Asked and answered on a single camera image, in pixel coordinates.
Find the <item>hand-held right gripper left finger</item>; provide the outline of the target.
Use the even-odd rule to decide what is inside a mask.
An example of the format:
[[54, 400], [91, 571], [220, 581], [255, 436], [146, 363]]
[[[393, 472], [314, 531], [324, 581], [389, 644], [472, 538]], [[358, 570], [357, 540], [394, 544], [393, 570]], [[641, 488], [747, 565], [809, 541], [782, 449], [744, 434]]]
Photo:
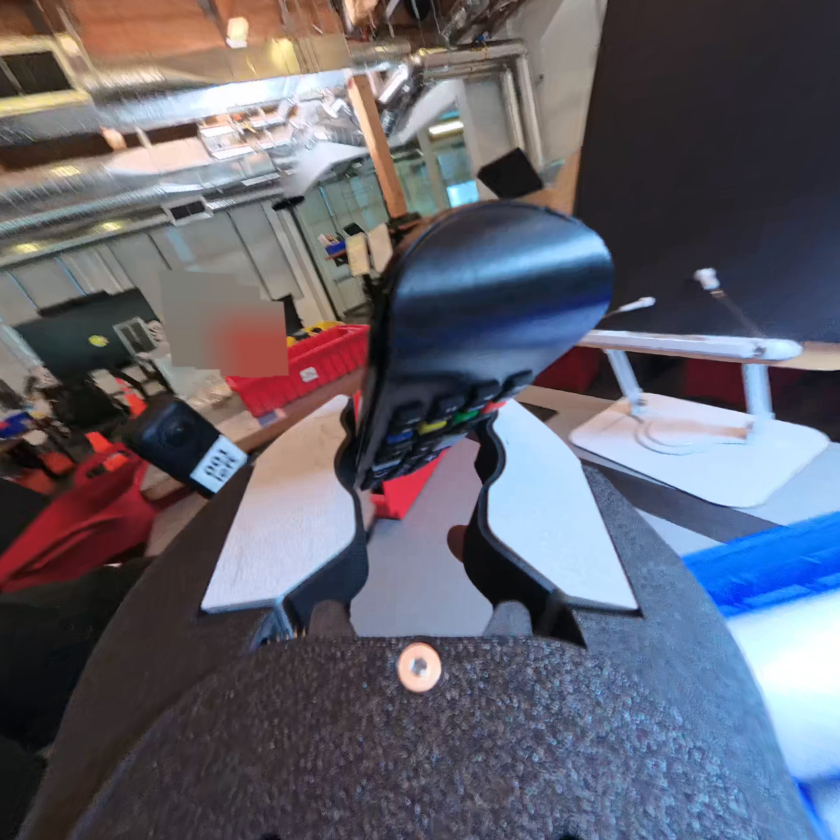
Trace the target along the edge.
[[351, 640], [369, 561], [355, 487], [354, 399], [339, 395], [259, 455], [201, 602], [269, 610], [290, 636]]

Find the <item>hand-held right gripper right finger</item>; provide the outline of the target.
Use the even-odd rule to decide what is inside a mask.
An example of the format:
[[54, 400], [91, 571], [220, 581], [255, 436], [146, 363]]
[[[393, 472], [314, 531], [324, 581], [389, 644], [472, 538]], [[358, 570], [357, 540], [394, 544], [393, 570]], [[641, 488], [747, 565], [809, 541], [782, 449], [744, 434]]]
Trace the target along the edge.
[[640, 617], [640, 606], [580, 460], [547, 425], [509, 401], [476, 428], [481, 481], [462, 563], [506, 623], [585, 646], [575, 616]]

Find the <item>red plastic tray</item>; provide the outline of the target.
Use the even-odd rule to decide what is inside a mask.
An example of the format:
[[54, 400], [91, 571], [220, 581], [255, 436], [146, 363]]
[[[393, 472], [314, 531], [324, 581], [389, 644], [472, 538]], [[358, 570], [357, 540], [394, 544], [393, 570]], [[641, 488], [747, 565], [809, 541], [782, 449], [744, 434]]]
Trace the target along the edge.
[[437, 440], [462, 403], [444, 395], [376, 406], [361, 390], [353, 395], [356, 483], [370, 493], [378, 518], [405, 518], [438, 466]]

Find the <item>blue plastic bin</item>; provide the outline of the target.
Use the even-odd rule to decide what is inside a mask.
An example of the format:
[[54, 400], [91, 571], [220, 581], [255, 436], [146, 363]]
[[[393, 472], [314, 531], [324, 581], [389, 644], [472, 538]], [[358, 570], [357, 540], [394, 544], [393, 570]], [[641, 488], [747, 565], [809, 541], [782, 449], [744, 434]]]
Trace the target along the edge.
[[[688, 554], [684, 563], [726, 622], [806, 597], [839, 593], [839, 514], [721, 543]], [[791, 776], [818, 836], [839, 838], [839, 772], [813, 781]]]

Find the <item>black remote control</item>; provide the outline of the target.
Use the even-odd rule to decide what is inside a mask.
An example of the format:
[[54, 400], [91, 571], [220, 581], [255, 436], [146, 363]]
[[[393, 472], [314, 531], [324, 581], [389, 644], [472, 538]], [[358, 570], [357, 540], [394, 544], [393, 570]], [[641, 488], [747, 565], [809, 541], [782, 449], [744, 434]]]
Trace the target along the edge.
[[351, 450], [368, 490], [475, 434], [605, 315], [614, 268], [580, 220], [488, 201], [415, 226], [374, 296]]

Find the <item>white bottle black cap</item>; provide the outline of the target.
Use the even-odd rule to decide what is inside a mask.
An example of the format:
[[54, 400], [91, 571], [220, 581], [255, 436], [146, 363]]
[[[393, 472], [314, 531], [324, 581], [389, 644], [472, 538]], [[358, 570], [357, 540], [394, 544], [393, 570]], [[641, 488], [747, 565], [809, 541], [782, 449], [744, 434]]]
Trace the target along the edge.
[[800, 781], [839, 772], [839, 593], [728, 620]]

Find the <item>large black screen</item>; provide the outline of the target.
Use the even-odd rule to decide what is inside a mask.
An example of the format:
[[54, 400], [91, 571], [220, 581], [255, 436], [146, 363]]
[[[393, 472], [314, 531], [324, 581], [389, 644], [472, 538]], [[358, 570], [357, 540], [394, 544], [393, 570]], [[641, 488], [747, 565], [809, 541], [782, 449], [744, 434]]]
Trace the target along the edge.
[[159, 320], [141, 290], [100, 291], [39, 309], [36, 318], [13, 329], [55, 378], [72, 382], [93, 371], [117, 370], [133, 362], [114, 329], [133, 319]]

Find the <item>red ribbed plastic bin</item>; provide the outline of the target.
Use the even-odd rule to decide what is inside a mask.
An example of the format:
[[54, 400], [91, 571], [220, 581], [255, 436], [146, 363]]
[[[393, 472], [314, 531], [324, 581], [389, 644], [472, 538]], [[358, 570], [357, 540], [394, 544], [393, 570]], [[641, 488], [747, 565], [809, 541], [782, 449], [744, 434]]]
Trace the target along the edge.
[[370, 327], [337, 324], [288, 347], [288, 374], [229, 376], [226, 384], [262, 417], [365, 367]]

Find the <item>black and beige panel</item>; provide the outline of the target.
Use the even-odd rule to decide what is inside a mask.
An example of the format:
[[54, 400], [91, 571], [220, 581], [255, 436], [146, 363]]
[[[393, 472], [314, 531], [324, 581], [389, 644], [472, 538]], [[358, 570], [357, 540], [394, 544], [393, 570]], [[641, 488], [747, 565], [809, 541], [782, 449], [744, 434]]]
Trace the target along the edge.
[[517, 147], [494, 161], [484, 164], [477, 181], [495, 198], [513, 200], [540, 192], [544, 183], [525, 152]]

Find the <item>wooden pillar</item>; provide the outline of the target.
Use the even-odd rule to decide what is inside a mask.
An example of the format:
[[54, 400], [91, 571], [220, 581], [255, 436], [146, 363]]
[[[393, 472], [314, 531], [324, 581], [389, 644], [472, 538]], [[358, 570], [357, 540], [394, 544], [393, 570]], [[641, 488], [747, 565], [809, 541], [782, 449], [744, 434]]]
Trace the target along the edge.
[[406, 199], [368, 77], [352, 76], [348, 80], [348, 93], [388, 215], [391, 218], [403, 217], [408, 213]]

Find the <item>black panel on white stand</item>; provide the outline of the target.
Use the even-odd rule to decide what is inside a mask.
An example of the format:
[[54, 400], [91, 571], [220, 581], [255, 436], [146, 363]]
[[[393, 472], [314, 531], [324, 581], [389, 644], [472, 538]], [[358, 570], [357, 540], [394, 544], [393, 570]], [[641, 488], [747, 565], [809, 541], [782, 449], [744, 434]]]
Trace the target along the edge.
[[609, 2], [574, 214], [615, 312], [581, 346], [623, 398], [573, 445], [725, 508], [828, 438], [782, 422], [771, 364], [838, 344], [839, 3]]

